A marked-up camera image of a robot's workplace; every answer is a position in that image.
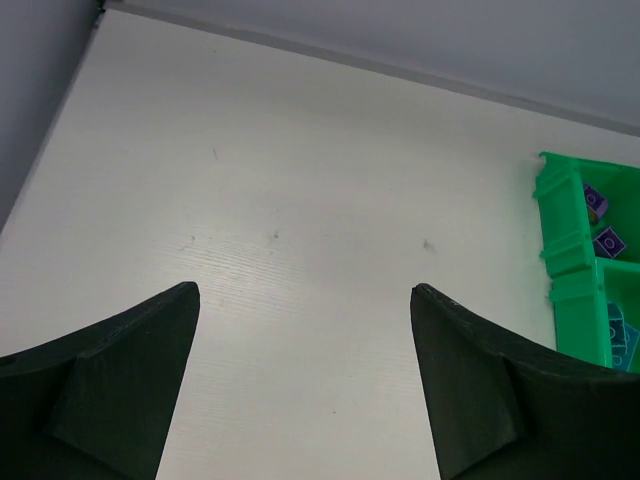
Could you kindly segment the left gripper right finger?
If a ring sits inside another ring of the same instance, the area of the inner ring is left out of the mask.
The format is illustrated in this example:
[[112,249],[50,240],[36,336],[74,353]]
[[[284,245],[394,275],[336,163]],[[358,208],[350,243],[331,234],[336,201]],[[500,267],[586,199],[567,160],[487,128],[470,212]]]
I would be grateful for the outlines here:
[[639,378],[561,354],[430,285],[411,326],[444,479],[635,479]]

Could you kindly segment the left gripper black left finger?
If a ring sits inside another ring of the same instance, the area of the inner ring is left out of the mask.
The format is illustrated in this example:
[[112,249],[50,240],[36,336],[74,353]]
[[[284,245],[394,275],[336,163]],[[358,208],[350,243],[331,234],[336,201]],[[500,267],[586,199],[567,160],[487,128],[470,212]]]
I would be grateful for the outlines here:
[[2,478],[155,478],[199,311],[182,282],[2,357]]

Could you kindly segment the teal long lego brick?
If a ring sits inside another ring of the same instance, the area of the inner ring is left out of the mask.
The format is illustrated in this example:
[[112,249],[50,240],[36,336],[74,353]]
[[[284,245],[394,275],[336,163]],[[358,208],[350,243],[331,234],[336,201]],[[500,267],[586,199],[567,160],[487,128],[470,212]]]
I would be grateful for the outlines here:
[[639,343],[639,331],[629,324],[622,309],[614,302],[607,303],[613,368],[630,372]]

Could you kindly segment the purple square lego brick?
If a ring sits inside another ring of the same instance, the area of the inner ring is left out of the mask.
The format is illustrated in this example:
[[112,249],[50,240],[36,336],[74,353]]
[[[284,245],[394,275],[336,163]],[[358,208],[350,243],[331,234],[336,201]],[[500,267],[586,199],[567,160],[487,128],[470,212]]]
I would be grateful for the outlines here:
[[607,259],[615,259],[627,248],[626,243],[612,227],[607,227],[598,232],[592,243],[595,255]]

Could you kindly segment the purple sloped lego brick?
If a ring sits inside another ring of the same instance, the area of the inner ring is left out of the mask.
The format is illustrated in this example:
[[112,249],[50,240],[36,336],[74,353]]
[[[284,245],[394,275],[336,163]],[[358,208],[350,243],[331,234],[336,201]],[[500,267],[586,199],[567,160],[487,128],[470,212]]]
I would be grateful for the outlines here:
[[587,183],[583,184],[583,192],[589,223],[597,224],[609,209],[608,200],[599,191]]

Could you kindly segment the green divided sorting tray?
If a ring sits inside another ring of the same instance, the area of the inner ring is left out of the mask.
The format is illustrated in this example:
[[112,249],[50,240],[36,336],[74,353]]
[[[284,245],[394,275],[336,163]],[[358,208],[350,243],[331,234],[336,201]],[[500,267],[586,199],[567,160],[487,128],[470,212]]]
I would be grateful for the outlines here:
[[[557,349],[613,368],[607,303],[616,303],[639,331],[639,170],[551,152],[540,156],[544,165],[533,196],[540,212],[540,256],[551,279]],[[597,224],[589,223],[584,183],[609,203]],[[592,241],[607,227],[627,245],[615,259],[594,253]]]

